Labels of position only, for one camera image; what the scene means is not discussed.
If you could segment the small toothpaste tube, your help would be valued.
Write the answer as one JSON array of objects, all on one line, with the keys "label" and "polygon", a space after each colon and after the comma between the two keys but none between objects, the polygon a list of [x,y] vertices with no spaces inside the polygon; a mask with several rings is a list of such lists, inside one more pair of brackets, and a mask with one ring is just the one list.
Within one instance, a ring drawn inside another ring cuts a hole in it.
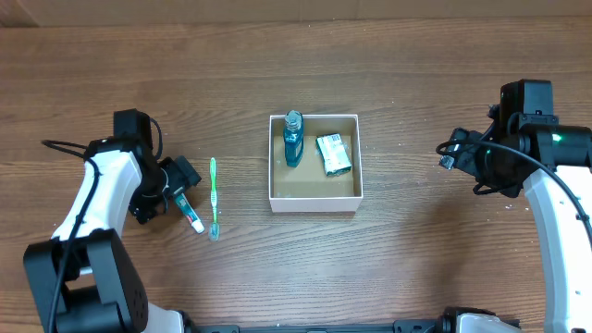
[{"label": "small toothpaste tube", "polygon": [[191,225],[191,227],[198,234],[202,234],[204,232],[204,224],[202,223],[200,217],[198,217],[195,210],[192,208],[192,206],[189,203],[185,194],[182,193],[180,195],[177,195],[175,197],[175,203],[178,206],[178,208],[181,210],[182,214],[189,221],[189,224]]}]

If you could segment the green toothbrush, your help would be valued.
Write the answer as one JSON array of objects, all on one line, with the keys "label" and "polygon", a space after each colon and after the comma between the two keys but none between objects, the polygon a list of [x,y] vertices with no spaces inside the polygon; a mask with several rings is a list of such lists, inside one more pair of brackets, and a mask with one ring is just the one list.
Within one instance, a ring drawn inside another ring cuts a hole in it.
[{"label": "green toothbrush", "polygon": [[211,241],[218,241],[220,235],[220,228],[217,221],[217,190],[216,190],[216,159],[214,157],[210,160],[210,179],[211,179],[211,192],[210,192],[210,204],[212,207],[213,221],[209,228],[209,237]]}]

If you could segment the green soap bar package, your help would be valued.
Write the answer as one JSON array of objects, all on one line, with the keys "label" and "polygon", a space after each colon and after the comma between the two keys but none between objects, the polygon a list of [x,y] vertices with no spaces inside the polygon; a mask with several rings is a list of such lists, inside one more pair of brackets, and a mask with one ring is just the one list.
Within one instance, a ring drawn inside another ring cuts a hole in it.
[{"label": "green soap bar package", "polygon": [[352,170],[352,162],[338,133],[319,136],[315,142],[328,177],[339,176]]}]

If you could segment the blue Listerine mouthwash bottle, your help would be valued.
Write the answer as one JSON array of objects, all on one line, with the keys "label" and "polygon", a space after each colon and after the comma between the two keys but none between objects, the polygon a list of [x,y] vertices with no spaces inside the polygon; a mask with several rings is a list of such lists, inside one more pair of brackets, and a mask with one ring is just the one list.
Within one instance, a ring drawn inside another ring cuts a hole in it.
[{"label": "blue Listerine mouthwash bottle", "polygon": [[290,110],[284,117],[283,130],[284,152],[287,165],[297,167],[302,160],[303,153],[303,115],[296,110]]}]

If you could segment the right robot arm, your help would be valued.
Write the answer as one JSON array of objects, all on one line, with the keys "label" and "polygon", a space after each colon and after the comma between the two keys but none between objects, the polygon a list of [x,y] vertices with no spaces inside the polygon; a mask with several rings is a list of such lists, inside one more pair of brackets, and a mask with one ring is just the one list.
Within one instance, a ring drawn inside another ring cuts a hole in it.
[{"label": "right robot arm", "polygon": [[503,85],[483,132],[455,129],[440,165],[475,178],[476,195],[526,197],[546,291],[547,332],[591,329],[591,130],[562,125],[548,80]]}]

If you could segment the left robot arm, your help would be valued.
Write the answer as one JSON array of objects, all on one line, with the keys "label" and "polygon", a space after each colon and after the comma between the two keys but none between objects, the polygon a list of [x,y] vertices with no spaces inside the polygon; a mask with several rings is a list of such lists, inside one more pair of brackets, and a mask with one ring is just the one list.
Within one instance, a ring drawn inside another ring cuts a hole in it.
[{"label": "left robot arm", "polygon": [[45,142],[81,158],[84,178],[64,222],[23,256],[44,331],[197,331],[186,313],[149,302],[121,240],[127,215],[145,224],[170,202],[196,232],[204,232],[185,196],[201,178],[184,156],[161,156],[152,139],[158,128],[147,114],[129,109],[114,114],[114,133],[105,139],[88,145]]}]

